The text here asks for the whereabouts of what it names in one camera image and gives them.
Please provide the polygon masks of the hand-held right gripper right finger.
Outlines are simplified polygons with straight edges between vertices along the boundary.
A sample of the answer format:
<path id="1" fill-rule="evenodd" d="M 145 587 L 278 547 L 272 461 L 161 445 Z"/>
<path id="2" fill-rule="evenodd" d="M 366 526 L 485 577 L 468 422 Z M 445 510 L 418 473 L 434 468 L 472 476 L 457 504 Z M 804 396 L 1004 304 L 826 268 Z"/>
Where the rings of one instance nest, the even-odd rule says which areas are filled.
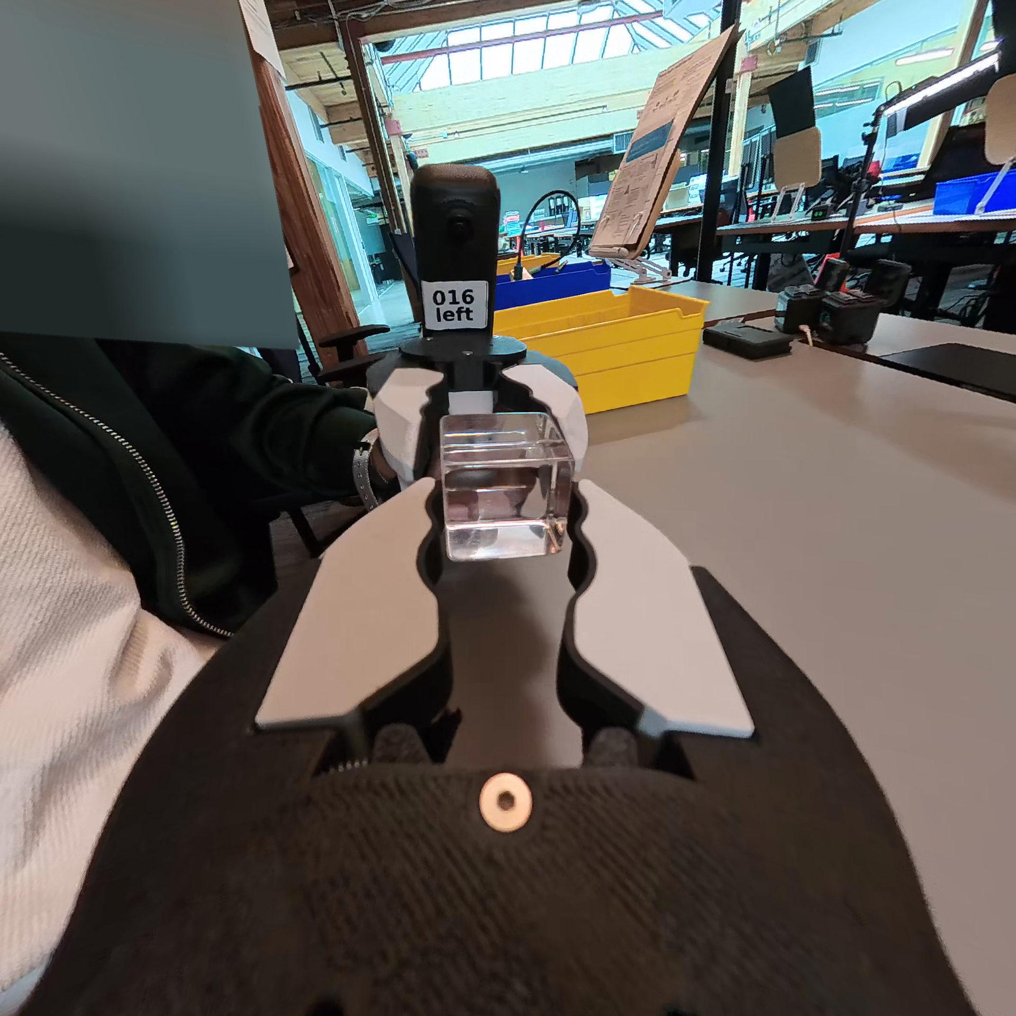
<path id="1" fill-rule="evenodd" d="M 568 535 L 557 698 L 583 752 L 601 731 L 651 747 L 684 733 L 751 740 L 755 723 L 678 547 L 587 478 L 574 489 Z"/>

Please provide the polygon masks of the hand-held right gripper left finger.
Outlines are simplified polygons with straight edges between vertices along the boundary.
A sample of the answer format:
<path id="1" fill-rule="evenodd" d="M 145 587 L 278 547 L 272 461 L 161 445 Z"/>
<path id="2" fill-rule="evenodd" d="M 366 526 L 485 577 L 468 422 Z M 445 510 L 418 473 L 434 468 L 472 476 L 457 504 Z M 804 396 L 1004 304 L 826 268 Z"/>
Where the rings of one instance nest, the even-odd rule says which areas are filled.
<path id="1" fill-rule="evenodd" d="M 437 595 L 441 498 L 424 477 L 323 555 L 255 714 L 265 733 L 332 731 L 341 761 L 368 758 L 380 731 L 425 734 L 453 689 Z"/>

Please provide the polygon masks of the clear acrylic cube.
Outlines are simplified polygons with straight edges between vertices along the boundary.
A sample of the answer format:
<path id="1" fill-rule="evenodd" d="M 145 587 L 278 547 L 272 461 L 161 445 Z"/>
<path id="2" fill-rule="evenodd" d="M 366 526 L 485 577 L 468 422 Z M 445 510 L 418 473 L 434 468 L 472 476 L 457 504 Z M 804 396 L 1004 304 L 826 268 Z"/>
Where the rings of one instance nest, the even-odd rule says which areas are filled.
<path id="1" fill-rule="evenodd" d="M 439 425 L 439 451 L 451 562 L 562 550 L 575 460 L 550 414 L 448 414 Z"/>

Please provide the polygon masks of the black desk mat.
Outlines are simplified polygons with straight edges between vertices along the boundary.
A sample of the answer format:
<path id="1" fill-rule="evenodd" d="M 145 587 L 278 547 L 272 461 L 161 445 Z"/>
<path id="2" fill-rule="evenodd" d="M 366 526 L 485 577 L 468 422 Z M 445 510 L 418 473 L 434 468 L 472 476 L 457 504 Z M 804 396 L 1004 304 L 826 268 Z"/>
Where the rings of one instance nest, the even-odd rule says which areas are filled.
<path id="1" fill-rule="evenodd" d="M 904 373 L 1015 402 L 1015 355 L 1012 352 L 945 342 L 939 346 L 889 353 L 878 360 Z"/>

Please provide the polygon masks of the person's left hand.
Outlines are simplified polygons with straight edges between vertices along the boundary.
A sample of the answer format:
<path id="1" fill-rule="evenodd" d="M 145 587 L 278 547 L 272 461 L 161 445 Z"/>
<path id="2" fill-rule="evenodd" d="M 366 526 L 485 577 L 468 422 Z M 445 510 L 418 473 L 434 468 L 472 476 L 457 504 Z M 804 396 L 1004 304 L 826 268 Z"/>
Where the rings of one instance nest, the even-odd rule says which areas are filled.
<path id="1" fill-rule="evenodd" d="M 367 458 L 369 494 L 362 496 L 365 506 L 370 511 L 377 509 L 412 484 L 412 480 L 400 477 L 388 463 L 378 433 L 372 433 L 372 437 L 374 440 Z"/>

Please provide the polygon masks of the silver wristwatch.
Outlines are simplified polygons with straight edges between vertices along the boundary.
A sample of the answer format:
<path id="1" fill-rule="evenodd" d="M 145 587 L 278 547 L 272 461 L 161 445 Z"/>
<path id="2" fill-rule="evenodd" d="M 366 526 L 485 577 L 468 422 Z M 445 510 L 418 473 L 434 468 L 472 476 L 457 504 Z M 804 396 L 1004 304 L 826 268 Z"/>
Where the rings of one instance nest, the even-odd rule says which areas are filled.
<path id="1" fill-rule="evenodd" d="M 374 465 L 374 448 L 379 438 L 377 429 L 369 431 L 357 444 L 351 456 L 353 484 L 367 511 L 376 510 L 386 500 L 386 481 Z"/>

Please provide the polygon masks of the yellow plastic bin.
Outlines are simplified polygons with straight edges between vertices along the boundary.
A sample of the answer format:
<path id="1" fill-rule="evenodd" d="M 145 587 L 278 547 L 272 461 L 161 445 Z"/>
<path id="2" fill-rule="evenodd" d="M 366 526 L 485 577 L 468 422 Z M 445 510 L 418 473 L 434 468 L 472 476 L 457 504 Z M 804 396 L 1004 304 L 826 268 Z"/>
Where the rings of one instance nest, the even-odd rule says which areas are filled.
<path id="1" fill-rule="evenodd" d="M 634 285 L 497 311 L 495 332 L 562 362 L 585 412 L 689 393 L 708 302 Z"/>

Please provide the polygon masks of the blue plastic bin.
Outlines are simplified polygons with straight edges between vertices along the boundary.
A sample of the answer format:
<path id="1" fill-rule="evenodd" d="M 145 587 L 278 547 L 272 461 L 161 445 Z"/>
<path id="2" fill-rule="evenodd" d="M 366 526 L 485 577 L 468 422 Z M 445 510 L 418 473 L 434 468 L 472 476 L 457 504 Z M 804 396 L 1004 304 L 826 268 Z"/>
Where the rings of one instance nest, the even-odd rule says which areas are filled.
<path id="1" fill-rule="evenodd" d="M 497 276 L 494 309 L 497 312 L 607 291 L 612 266 L 604 260 L 578 261 L 565 265 L 541 265 L 531 276 L 514 278 L 512 271 Z"/>

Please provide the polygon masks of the flat black case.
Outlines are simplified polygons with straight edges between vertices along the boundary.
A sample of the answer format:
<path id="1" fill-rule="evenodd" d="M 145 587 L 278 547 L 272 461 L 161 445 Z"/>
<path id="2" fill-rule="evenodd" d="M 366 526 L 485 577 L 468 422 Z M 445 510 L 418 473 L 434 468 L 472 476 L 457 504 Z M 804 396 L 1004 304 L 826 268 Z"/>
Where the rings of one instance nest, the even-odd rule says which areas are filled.
<path id="1" fill-rule="evenodd" d="M 703 343 L 722 350 L 747 361 L 763 361 L 788 356 L 792 338 L 777 329 L 759 326 L 755 322 L 720 321 L 702 332 Z"/>

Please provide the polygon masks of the brown document board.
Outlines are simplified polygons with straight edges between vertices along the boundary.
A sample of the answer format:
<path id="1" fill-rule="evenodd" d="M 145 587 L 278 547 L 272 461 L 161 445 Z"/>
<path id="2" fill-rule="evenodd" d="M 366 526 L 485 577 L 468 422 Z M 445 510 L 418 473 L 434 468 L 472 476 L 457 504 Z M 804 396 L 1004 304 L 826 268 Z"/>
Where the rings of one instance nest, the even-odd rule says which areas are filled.
<path id="1" fill-rule="evenodd" d="M 739 34 L 731 26 L 657 76 L 606 196 L 592 257 L 632 260 L 646 247 L 679 169 L 679 140 Z"/>

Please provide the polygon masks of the black pole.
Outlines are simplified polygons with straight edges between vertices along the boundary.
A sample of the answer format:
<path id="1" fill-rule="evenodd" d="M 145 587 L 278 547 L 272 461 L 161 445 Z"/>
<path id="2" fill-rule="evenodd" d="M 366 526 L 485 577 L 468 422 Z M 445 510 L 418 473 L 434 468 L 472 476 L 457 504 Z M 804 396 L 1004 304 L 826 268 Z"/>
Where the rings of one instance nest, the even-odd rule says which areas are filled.
<path id="1" fill-rule="evenodd" d="M 718 231 L 718 212 L 731 125 L 729 81 L 734 71 L 734 63 L 736 63 L 738 42 L 742 34 L 740 29 L 742 5 L 742 1 L 723 1 L 721 5 L 720 27 L 729 34 L 729 39 L 714 75 L 707 178 L 702 199 L 700 239 L 694 273 L 695 281 L 705 284 L 713 282 L 713 266 L 718 258 L 715 253 L 716 232 Z"/>

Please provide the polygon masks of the person's torso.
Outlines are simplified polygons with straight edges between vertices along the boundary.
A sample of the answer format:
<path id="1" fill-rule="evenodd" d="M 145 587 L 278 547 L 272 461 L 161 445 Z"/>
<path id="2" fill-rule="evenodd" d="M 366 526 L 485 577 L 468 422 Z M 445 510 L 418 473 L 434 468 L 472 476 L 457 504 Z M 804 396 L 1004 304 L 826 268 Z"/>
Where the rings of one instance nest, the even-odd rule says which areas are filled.
<path id="1" fill-rule="evenodd" d="M 158 721 L 275 590 L 199 409 L 284 387 L 238 350 L 2 338 L 2 1013 L 38 981 Z"/>

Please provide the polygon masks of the black battery chargers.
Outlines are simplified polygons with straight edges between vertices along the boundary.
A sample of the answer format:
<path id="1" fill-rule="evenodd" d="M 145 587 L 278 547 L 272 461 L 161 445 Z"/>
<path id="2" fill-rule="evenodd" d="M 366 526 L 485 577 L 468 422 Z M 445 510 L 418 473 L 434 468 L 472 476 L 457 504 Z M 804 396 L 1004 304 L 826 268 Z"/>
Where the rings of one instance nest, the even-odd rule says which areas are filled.
<path id="1" fill-rule="evenodd" d="M 908 263 L 880 259 L 861 285 L 827 292 L 819 305 L 818 339 L 831 346 L 866 346 L 880 316 L 899 310 L 910 274 Z"/>

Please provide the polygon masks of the black light bar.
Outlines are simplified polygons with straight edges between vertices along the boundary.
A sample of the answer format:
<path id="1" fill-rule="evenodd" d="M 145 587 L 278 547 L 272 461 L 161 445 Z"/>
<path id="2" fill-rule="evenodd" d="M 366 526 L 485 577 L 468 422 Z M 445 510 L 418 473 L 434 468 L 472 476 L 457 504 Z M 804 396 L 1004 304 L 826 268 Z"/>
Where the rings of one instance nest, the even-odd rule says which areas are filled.
<path id="1" fill-rule="evenodd" d="M 886 137 L 906 132 L 937 116 L 986 96 L 1000 76 L 999 51 L 982 57 L 938 78 L 929 78 L 896 96 L 878 108 L 878 121 Z"/>

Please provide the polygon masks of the wooden post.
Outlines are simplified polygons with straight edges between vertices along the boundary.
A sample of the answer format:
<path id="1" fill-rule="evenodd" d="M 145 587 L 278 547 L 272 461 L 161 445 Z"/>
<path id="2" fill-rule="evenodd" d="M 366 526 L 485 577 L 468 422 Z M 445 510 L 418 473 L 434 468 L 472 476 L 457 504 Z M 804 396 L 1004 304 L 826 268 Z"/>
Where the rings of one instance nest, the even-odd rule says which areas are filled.
<path id="1" fill-rule="evenodd" d="M 359 326 L 332 235 L 313 185 L 285 99 L 283 80 L 251 42 L 247 43 L 273 187 L 282 221 L 291 285 L 298 309 L 325 370 L 339 367 L 336 350 L 322 340 Z"/>

